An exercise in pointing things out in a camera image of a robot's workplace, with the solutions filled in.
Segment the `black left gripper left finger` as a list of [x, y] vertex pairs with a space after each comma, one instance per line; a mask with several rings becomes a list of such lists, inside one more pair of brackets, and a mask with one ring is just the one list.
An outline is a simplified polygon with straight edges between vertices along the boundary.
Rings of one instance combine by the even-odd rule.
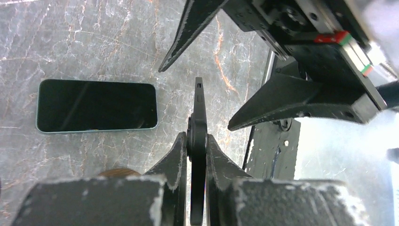
[[24, 199], [15, 226], [183, 226], [186, 220], [186, 140], [140, 176], [52, 178]]

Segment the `dark grey phone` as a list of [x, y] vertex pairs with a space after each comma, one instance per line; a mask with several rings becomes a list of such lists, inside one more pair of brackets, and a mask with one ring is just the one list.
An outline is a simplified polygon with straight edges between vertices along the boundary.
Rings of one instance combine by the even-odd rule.
[[187, 129], [187, 153], [192, 163], [190, 225], [203, 223], [206, 181], [207, 116], [204, 85], [201, 77], [195, 78], [193, 112]]

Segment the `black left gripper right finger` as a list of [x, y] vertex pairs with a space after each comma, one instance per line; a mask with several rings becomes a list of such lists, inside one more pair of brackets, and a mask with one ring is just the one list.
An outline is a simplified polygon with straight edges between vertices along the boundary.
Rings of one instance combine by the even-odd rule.
[[253, 178], [207, 138], [209, 226], [368, 226], [362, 200], [342, 181]]

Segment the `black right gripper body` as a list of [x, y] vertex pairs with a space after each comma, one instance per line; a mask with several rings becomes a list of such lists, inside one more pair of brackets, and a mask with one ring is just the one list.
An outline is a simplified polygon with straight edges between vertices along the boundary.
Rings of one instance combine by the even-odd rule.
[[225, 13], [245, 32], [255, 31], [277, 56], [293, 57], [314, 80], [365, 92], [387, 104], [367, 75], [372, 35], [350, 0], [229, 0]]

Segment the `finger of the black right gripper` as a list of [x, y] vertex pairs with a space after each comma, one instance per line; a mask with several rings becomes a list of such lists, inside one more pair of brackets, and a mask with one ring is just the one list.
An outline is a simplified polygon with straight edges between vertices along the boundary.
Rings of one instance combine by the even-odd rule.
[[187, 0], [172, 46], [159, 66], [166, 71], [192, 44], [227, 3], [226, 0]]
[[379, 112], [364, 91], [276, 74], [234, 114], [228, 129], [302, 117], [366, 124]]

